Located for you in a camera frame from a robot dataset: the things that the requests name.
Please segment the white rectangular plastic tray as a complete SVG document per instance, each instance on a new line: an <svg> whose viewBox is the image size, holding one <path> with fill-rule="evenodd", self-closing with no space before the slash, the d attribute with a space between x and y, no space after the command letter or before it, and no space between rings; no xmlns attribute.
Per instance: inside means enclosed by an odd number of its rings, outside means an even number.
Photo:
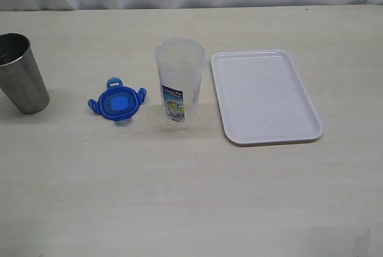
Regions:
<svg viewBox="0 0 383 257"><path fill-rule="evenodd" d="M290 55L228 51L211 57L226 137L237 145L312 142L323 125Z"/></svg>

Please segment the stainless steel cup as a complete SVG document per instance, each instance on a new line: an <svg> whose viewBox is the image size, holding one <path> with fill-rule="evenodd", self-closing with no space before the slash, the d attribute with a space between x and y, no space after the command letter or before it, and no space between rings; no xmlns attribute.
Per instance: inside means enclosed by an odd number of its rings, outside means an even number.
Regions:
<svg viewBox="0 0 383 257"><path fill-rule="evenodd" d="M40 112L50 102L30 40L22 34L1 35L1 90L23 114Z"/></svg>

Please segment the blue plastic lid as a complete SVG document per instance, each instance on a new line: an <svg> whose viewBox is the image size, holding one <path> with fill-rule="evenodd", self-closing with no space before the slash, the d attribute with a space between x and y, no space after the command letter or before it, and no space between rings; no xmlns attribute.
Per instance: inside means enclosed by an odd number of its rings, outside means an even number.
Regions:
<svg viewBox="0 0 383 257"><path fill-rule="evenodd" d="M87 106L96 114L115 123L131 119L145 102L147 90L138 92L123 85L121 79L112 77L107 81L107 89L98 100L89 99Z"/></svg>

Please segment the clear plastic tall container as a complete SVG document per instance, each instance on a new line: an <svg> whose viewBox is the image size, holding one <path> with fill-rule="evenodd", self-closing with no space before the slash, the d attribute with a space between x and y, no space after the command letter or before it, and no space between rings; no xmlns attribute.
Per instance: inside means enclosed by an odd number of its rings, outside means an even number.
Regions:
<svg viewBox="0 0 383 257"><path fill-rule="evenodd" d="M187 129L197 112L205 50L193 40L171 38L156 47L155 61L166 122Z"/></svg>

